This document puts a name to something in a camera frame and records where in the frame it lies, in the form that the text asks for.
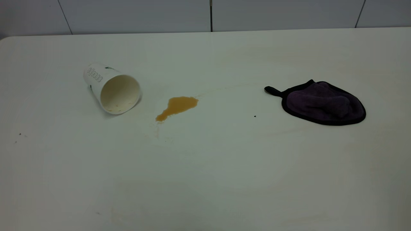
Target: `coffee spill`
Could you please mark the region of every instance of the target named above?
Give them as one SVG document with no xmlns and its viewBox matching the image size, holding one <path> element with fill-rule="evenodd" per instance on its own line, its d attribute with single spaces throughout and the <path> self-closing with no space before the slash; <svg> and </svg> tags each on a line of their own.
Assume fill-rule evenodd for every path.
<svg viewBox="0 0 411 231">
<path fill-rule="evenodd" d="M 162 122 L 167 119 L 170 115 L 179 114 L 181 112 L 187 111 L 188 109 L 197 106 L 199 100 L 194 97 L 174 97 L 169 99 L 169 105 L 166 110 L 156 117 L 156 121 Z"/>
</svg>

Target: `cloth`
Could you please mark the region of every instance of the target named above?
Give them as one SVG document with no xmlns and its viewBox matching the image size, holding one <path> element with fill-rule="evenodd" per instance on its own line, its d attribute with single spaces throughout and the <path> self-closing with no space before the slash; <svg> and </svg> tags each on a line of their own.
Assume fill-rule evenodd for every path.
<svg viewBox="0 0 411 231">
<path fill-rule="evenodd" d="M 327 82 L 308 81 L 280 92 L 265 90 L 283 98 L 283 109 L 291 115 L 324 125 L 348 125 L 365 119 L 365 108 L 350 93 Z"/>
</svg>

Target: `brown liquid puddle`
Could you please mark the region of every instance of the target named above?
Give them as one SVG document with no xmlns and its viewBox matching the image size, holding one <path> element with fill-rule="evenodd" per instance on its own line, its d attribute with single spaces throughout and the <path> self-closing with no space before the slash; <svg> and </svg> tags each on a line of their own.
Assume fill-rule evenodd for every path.
<svg viewBox="0 0 411 231">
<path fill-rule="evenodd" d="M 194 97 L 174 97 L 169 99 L 169 105 L 166 110 L 156 117 L 156 121 L 162 122 L 167 119 L 170 115 L 179 114 L 181 112 L 187 111 L 188 109 L 197 106 L 199 100 Z"/>
</svg>

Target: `purple cloth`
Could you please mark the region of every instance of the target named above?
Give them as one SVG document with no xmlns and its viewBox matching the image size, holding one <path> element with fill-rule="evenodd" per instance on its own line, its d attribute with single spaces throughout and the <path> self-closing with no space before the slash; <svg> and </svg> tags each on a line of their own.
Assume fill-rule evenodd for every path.
<svg viewBox="0 0 411 231">
<path fill-rule="evenodd" d="M 353 95 L 336 91 L 327 83 L 313 83 L 287 97 L 290 110 L 317 120 L 344 121 L 363 116 L 360 101 Z"/>
</svg>

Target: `white paper cup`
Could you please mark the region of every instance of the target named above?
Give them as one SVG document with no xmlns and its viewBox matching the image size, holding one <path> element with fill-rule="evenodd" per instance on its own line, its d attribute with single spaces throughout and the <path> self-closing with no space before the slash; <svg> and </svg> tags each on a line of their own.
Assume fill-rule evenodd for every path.
<svg viewBox="0 0 411 231">
<path fill-rule="evenodd" d="M 85 82 L 108 113 L 119 115 L 130 110 L 140 99 L 137 80 L 109 66 L 93 63 L 84 69 Z"/>
</svg>

